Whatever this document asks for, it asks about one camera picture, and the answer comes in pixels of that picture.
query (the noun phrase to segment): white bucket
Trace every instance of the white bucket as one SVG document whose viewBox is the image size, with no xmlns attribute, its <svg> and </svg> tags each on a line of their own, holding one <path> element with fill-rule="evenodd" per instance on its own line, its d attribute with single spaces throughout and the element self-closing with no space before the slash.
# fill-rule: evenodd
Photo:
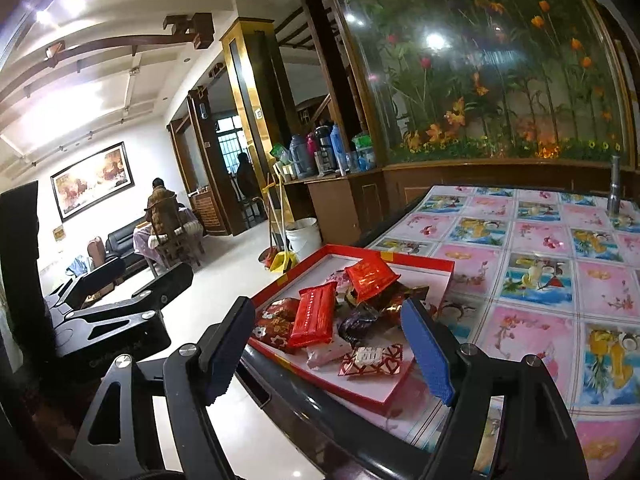
<svg viewBox="0 0 640 480">
<path fill-rule="evenodd" d="M 291 242 L 291 250 L 296 253 L 299 262 L 322 247 L 318 220 L 315 218 L 303 218 L 296 220 L 293 224 L 287 224 L 285 232 L 287 239 Z"/>
</svg>

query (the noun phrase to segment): gold column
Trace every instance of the gold column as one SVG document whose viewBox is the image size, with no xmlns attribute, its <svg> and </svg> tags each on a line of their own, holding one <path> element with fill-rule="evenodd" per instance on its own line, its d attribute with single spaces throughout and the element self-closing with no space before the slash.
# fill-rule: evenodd
<svg viewBox="0 0 640 480">
<path fill-rule="evenodd" d="M 287 147 L 291 135 L 302 130 L 273 21 L 238 18 L 220 41 L 254 171 L 258 184 L 264 188 L 265 176 L 269 172 L 272 177 L 276 174 L 276 159 L 270 154 L 274 144 Z M 285 222 L 291 222 L 294 215 L 286 192 L 283 202 Z"/>
</svg>

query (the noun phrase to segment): table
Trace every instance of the table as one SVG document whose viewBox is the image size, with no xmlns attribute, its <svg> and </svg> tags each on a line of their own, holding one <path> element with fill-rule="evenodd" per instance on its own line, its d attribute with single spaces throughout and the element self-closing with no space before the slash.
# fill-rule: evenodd
<svg viewBox="0 0 640 480">
<path fill-rule="evenodd" d="M 640 433 L 640 211 L 634 204 L 623 202 L 620 215 L 609 219 L 601 197 L 434 186 L 367 245 L 455 261 L 444 322 L 460 342 L 490 356 L 541 357 L 570 409 L 591 480 L 637 455 L 629 452 Z M 327 475 L 420 475 L 447 408 L 430 396 L 417 367 L 387 416 L 379 416 L 255 353 L 245 350 L 239 375 L 250 389 L 251 379 L 259 381 L 271 396 L 265 411 Z M 494 399 L 488 444 L 495 445 L 501 409 Z M 307 418 L 304 430 L 296 418 Z M 476 462 L 480 471 L 493 454 L 487 447 Z"/>
<path fill-rule="evenodd" d="M 194 215 L 193 211 L 188 207 L 181 207 L 178 209 L 178 212 L 183 215 L 182 220 L 184 223 L 187 222 L 197 222 L 198 219 L 196 215 Z M 154 277 L 158 277 L 158 273 L 156 272 L 156 268 L 154 267 L 154 262 L 158 264 L 162 264 L 162 258 L 160 253 L 149 247 L 149 238 L 152 235 L 152 226 L 148 224 L 142 228 L 136 227 L 133 229 L 133 250 L 137 254 L 141 254 L 144 256 L 147 265 L 151 269 Z M 202 251 L 202 235 L 198 237 L 198 246 Z"/>
</svg>

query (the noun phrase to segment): floral mural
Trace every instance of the floral mural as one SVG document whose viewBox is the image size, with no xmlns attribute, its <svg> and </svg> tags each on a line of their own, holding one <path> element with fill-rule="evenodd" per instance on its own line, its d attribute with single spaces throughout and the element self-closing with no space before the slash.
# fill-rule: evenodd
<svg viewBox="0 0 640 480">
<path fill-rule="evenodd" d="M 586 0 L 344 0 L 389 162 L 624 158 Z"/>
</svg>

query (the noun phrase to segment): patterned tablecloth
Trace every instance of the patterned tablecloth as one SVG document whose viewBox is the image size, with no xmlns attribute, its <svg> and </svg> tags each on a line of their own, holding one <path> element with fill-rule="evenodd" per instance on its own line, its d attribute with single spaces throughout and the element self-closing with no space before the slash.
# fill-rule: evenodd
<svg viewBox="0 0 640 480">
<path fill-rule="evenodd" d="M 198 221 L 196 215 L 194 215 L 193 211 L 188 207 L 181 207 L 178 211 L 183 215 L 182 221 L 184 223 Z M 159 264 L 162 264 L 160 253 L 149 247 L 149 238 L 151 237 L 151 234 L 151 224 L 146 225 L 143 228 L 136 227 L 133 229 L 133 251 L 137 254 L 142 254 L 145 258 L 149 258 Z"/>
<path fill-rule="evenodd" d="M 445 323 L 492 357 L 540 356 L 591 480 L 608 476 L 640 433 L 640 211 L 623 202 L 608 218 L 606 205 L 575 194 L 435 186 L 370 245 L 455 261 Z M 415 365 L 388 417 L 349 407 L 427 449 L 448 410 Z M 501 409 L 493 399 L 478 470 L 490 465 Z"/>
</svg>

